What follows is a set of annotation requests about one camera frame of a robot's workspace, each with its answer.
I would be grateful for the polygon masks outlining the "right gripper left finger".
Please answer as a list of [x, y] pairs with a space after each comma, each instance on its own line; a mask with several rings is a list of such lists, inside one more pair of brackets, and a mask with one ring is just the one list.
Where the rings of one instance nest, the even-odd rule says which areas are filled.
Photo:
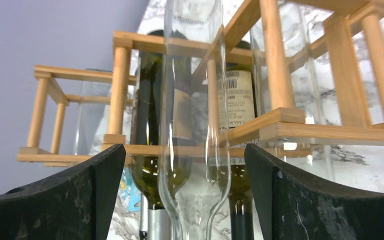
[[0, 194], [0, 240], [105, 240], [125, 159], [124, 145], [115, 144]]

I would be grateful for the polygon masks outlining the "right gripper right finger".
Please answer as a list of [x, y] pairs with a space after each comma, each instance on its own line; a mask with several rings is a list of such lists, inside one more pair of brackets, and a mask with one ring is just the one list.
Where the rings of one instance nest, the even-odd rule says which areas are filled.
[[384, 193], [321, 178], [255, 144], [244, 150], [266, 240], [384, 240]]

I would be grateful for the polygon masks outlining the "clear tall glass bottle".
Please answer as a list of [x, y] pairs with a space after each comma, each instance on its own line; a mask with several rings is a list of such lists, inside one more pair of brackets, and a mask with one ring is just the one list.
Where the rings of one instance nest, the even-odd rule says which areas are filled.
[[[108, 97], [109, 83], [83, 82], [81, 97]], [[95, 155], [101, 151], [104, 134], [108, 131], [109, 108], [104, 103], [79, 103], [77, 108], [75, 155]]]

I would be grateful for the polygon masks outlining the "dark wine bottle black neck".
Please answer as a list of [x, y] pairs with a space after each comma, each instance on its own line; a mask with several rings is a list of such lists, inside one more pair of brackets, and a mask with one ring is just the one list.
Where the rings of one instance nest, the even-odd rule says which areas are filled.
[[[235, 140], [233, 148], [244, 148], [247, 141], [244, 124], [256, 117], [252, 67], [242, 63], [226, 63], [229, 131]], [[253, 240], [253, 193], [244, 157], [232, 157], [231, 186], [228, 194], [232, 240]]]

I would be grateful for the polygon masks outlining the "green wine bottle silver neck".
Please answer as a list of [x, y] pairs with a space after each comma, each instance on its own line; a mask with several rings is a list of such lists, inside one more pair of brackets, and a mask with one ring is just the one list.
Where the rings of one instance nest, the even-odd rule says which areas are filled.
[[[130, 142], [133, 145], [157, 146], [160, 140], [160, 113], [163, 82], [163, 55], [139, 52]], [[147, 200], [147, 231], [140, 230], [142, 240], [172, 239], [171, 220], [158, 190], [158, 157], [133, 156], [130, 165], [133, 182]]]

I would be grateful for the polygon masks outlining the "wooden wine rack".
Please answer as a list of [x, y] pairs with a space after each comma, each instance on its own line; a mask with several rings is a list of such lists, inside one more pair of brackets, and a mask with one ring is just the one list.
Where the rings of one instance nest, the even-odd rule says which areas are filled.
[[[179, 146], [177, 154], [206, 157], [206, 149], [231, 145], [230, 156], [242, 157], [241, 144], [253, 139], [267, 142], [295, 142], [294, 150], [280, 150], [281, 156], [304, 157], [320, 145], [384, 146], [384, 122], [372, 124], [352, 37], [364, 32], [384, 112], [384, 36], [379, 23], [384, 17], [384, 0], [307, 0], [306, 5], [332, 11], [324, 21], [325, 33], [292, 57], [285, 57], [280, 40], [280, 15], [273, 0], [245, 0], [221, 29], [226, 39], [226, 59], [250, 65], [261, 62], [269, 70], [268, 84], [271, 110], [226, 133], [218, 133], [216, 86], [217, 47], [215, 43], [175, 40], [182, 55], [201, 58], [194, 71], [197, 80], [208, 78], [208, 86], [194, 83], [192, 90], [207, 91], [210, 137], [197, 146]], [[114, 71], [101, 72], [36, 65], [34, 76], [38, 88], [28, 140], [16, 159], [39, 162], [47, 166], [67, 167], [83, 162], [85, 155], [61, 155], [59, 147], [66, 107], [70, 103], [106, 104], [110, 106], [109, 128], [103, 148], [123, 144], [123, 111], [132, 104], [126, 97], [128, 86], [137, 82], [129, 75], [130, 53], [134, 50], [164, 53], [164, 39], [125, 31], [113, 36]], [[306, 124], [305, 112], [294, 107], [289, 74], [308, 60], [328, 53], [340, 109], [341, 125]]]

